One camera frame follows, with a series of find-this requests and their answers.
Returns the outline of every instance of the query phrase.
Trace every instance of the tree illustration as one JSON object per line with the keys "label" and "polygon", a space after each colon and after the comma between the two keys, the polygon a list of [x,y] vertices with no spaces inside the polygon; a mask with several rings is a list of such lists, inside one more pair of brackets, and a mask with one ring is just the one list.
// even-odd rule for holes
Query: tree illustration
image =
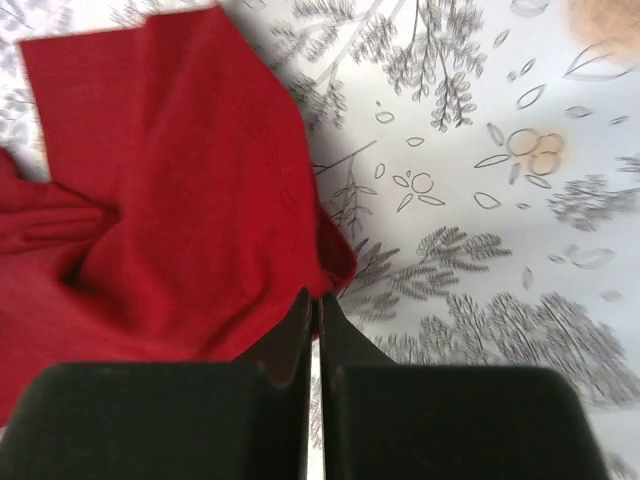
{"label": "tree illustration", "polygon": [[[415,0],[411,3],[411,40],[396,45],[395,17],[405,1],[398,0],[385,16],[378,13],[383,0],[374,0],[361,13],[355,13],[354,3],[348,0],[296,0],[294,16],[320,18],[322,22],[298,29],[290,23],[272,27],[279,50],[277,60],[271,64],[275,69],[298,55],[318,62],[334,45],[342,45],[317,78],[300,74],[289,84],[310,129],[326,123],[343,125],[346,101],[337,74],[349,56],[356,64],[381,64],[398,95],[409,89],[412,100],[421,102],[433,93],[436,108],[431,113],[431,125],[439,131],[445,132],[451,124],[460,127],[472,123],[468,114],[476,105],[471,102],[467,74],[480,77],[487,58],[471,41],[473,34],[482,29],[482,11],[473,6],[472,0]],[[353,23],[357,24],[355,31],[345,28]],[[350,32],[346,40],[341,40],[343,32]]]}
{"label": "tree illustration", "polygon": [[[356,247],[359,270],[338,297],[347,314],[368,321],[395,318],[392,309],[399,295],[421,301],[446,297],[447,290],[459,283],[458,273],[488,272],[486,261],[511,255],[497,235],[469,236],[457,227],[441,227],[420,241],[417,262],[393,271],[391,260],[400,249],[382,251],[382,244],[376,243],[362,253],[368,241]],[[381,282],[387,282],[389,290],[375,296],[362,294]]]}
{"label": "tree illustration", "polygon": [[528,305],[495,295],[480,308],[468,295],[448,295],[448,319],[425,317],[417,336],[377,337],[382,351],[419,364],[539,365],[562,373],[594,406],[640,402],[640,379],[626,364],[612,329],[557,293]]}
{"label": "tree illustration", "polygon": [[587,175],[584,180],[573,180],[564,186],[564,193],[549,199],[549,208],[561,222],[583,232],[595,232],[604,221],[616,213],[634,213],[638,210],[640,189],[608,191],[602,175]]}

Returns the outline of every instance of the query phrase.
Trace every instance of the fabric fold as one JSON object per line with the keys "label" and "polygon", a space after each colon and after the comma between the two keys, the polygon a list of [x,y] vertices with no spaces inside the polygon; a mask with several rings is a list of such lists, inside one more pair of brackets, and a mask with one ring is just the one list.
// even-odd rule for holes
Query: fabric fold
{"label": "fabric fold", "polygon": [[0,158],[0,423],[51,364],[231,360],[353,276],[296,106],[221,8],[22,50],[52,183]]}

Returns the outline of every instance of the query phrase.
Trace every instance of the gray line drawing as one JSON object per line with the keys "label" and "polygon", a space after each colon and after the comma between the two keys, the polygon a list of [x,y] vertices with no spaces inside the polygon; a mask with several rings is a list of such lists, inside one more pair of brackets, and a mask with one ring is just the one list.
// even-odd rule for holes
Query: gray line drawing
{"label": "gray line drawing", "polygon": [[533,285],[533,272],[529,267],[525,267],[522,272],[522,286],[525,290],[529,290]]}
{"label": "gray line drawing", "polygon": [[353,165],[359,154],[373,146],[377,140],[369,142],[368,144],[360,147],[356,151],[350,153],[349,155],[341,158],[340,160],[330,164],[330,165],[316,165],[313,164],[313,168],[316,169],[316,176],[322,175],[328,170],[335,168],[338,165],[341,165],[344,162],[347,163],[347,176],[346,176],[346,184],[344,187],[336,190],[332,197],[336,199],[337,202],[340,202],[339,207],[337,207],[335,212],[331,213],[331,218],[336,222],[336,224],[341,227],[343,230],[347,230],[352,238],[355,237],[356,231],[362,230],[362,220],[360,219],[360,214],[372,215],[373,212],[369,207],[362,205],[361,199],[362,195],[377,195],[378,193],[372,188],[366,185],[360,185],[356,181],[355,174],[353,172]]}
{"label": "gray line drawing", "polygon": [[500,203],[498,200],[496,200],[495,197],[492,197],[488,193],[476,192],[473,194],[473,199],[485,210],[494,210],[502,206],[502,203]]}
{"label": "gray line drawing", "polygon": [[496,127],[493,123],[487,123],[487,130],[489,131],[489,135],[491,135],[491,140],[493,140],[493,143],[495,143],[499,147],[504,145],[504,134],[498,127]]}
{"label": "gray line drawing", "polygon": [[600,297],[602,297],[604,301],[609,303],[619,302],[624,298],[622,294],[617,290],[607,290],[606,292],[602,292],[600,294]]}
{"label": "gray line drawing", "polygon": [[406,177],[411,179],[411,182],[407,180],[407,178],[402,177],[400,175],[394,175],[393,181],[396,185],[399,185],[402,188],[410,188],[411,193],[407,193],[400,205],[398,205],[397,211],[400,212],[404,207],[409,205],[414,198],[418,198],[422,203],[426,203],[427,205],[432,205],[435,207],[439,207],[444,205],[445,203],[439,198],[432,197],[430,195],[425,195],[433,190],[433,180],[431,176],[427,173],[418,173],[417,175],[411,178],[411,170],[406,173]]}
{"label": "gray line drawing", "polygon": [[393,113],[391,112],[378,112],[376,113],[376,120],[380,123],[382,123],[383,125],[386,125],[387,123],[391,123],[395,120],[395,115],[393,115]]}
{"label": "gray line drawing", "polygon": [[550,0],[512,0],[511,11],[521,17],[537,17],[544,13]]}
{"label": "gray line drawing", "polygon": [[[382,252],[382,245],[377,243],[362,254],[368,240],[355,247],[360,269],[338,296],[341,303],[345,301],[351,314],[366,321],[376,321],[376,315],[380,316],[379,320],[395,318],[392,308],[398,295],[415,300],[446,296],[447,289],[460,281],[457,273],[488,272],[487,261],[511,255],[511,250],[504,248],[498,235],[469,236],[457,227],[441,227],[420,241],[416,249],[420,258],[417,262],[392,271],[390,260],[400,249]],[[363,289],[381,282],[387,283],[387,291],[373,298],[362,297]],[[377,308],[374,308],[374,302],[377,302]]]}
{"label": "gray line drawing", "polygon": [[576,105],[575,107],[567,108],[564,113],[567,117],[573,118],[575,120],[578,118],[584,118],[588,117],[589,115],[593,115],[593,110],[587,107]]}
{"label": "gray line drawing", "polygon": [[483,308],[468,295],[449,294],[448,318],[420,322],[418,335],[376,337],[399,363],[515,364],[551,367],[595,407],[637,405],[640,379],[631,371],[613,330],[558,293],[531,305],[500,293]]}
{"label": "gray line drawing", "polygon": [[566,264],[568,261],[581,269],[596,270],[609,264],[615,258],[616,252],[608,248],[596,248],[580,252],[580,248],[576,245],[569,245],[564,250],[563,255],[549,255],[547,258],[559,265]]}
{"label": "gray line drawing", "polygon": [[509,179],[507,180],[509,185],[515,185],[516,180],[520,176],[520,170],[522,170],[522,164],[514,163],[509,172]]}
{"label": "gray line drawing", "polygon": [[323,22],[294,29],[290,24],[272,26],[277,38],[279,58],[271,64],[279,68],[298,55],[317,61],[334,43],[340,42],[343,27],[356,23],[355,30],[331,64],[315,79],[298,75],[289,90],[310,130],[322,124],[336,127],[344,123],[346,99],[338,68],[350,56],[356,63],[381,64],[389,83],[400,95],[413,90],[412,100],[420,102],[431,91],[437,97],[431,125],[445,132],[472,123],[468,114],[476,109],[469,93],[467,74],[482,75],[486,55],[471,37],[482,29],[482,11],[473,0],[415,0],[411,4],[414,27],[408,44],[393,43],[394,20],[406,0],[398,0],[389,16],[378,13],[382,0],[374,0],[363,13],[354,13],[353,2],[345,0],[296,0],[294,11],[304,18],[323,18]]}
{"label": "gray line drawing", "polygon": [[612,120],[609,122],[609,126],[613,126],[613,125],[620,125],[621,123],[628,122],[628,121],[629,121],[629,119],[630,119],[630,117],[628,117],[628,116],[626,116],[626,115],[625,115],[625,116],[622,116],[622,117],[616,117],[616,118],[612,119]]}
{"label": "gray line drawing", "polygon": [[610,263],[616,256],[616,252],[608,248],[597,248],[572,256],[571,263],[578,268],[595,270]]}
{"label": "gray line drawing", "polygon": [[522,69],[520,70],[520,76],[522,77],[523,75],[526,75],[527,73],[529,73],[535,64],[536,64],[535,58],[532,58],[527,63],[525,63]]}
{"label": "gray line drawing", "polygon": [[603,175],[587,175],[584,180],[565,183],[564,193],[554,194],[547,202],[560,222],[583,232],[595,232],[616,213],[638,211],[640,188],[619,191],[607,188],[608,182]]}
{"label": "gray line drawing", "polygon": [[502,45],[508,36],[509,29],[500,32],[496,39],[493,41],[493,48],[498,48],[500,45]]}
{"label": "gray line drawing", "polygon": [[564,78],[579,81],[614,80],[632,72],[637,65],[620,65],[610,61],[607,53],[610,40],[588,46],[571,62]]}
{"label": "gray line drawing", "polygon": [[516,110],[524,110],[536,103],[544,93],[545,88],[546,85],[538,85],[523,93],[522,96],[516,100]]}
{"label": "gray line drawing", "polygon": [[487,124],[487,131],[496,145],[504,145],[507,153],[484,158],[474,168],[492,167],[515,158],[518,161],[511,166],[507,180],[509,185],[515,184],[524,162],[532,174],[525,175],[529,183],[539,188],[551,188],[549,182],[540,177],[551,175],[560,168],[560,153],[564,150],[564,139],[560,135],[540,135],[532,128],[523,128],[511,133],[505,142],[504,134],[493,123]]}
{"label": "gray line drawing", "polygon": [[407,142],[407,145],[409,145],[410,147],[419,147],[424,143],[424,138],[411,137],[411,138],[407,138],[406,142]]}
{"label": "gray line drawing", "polygon": [[635,174],[634,180],[640,182],[640,154],[634,157],[618,157],[616,160],[622,160],[627,164],[626,167],[619,168],[619,172],[627,172]]}
{"label": "gray line drawing", "polygon": [[540,178],[536,175],[525,175],[525,180],[529,182],[531,185],[535,185],[536,187],[549,189],[551,188],[551,184],[547,182],[544,178]]}
{"label": "gray line drawing", "polygon": [[387,167],[385,166],[385,164],[379,163],[374,173],[374,177],[376,178],[376,180],[380,180],[384,176],[386,171],[387,171]]}

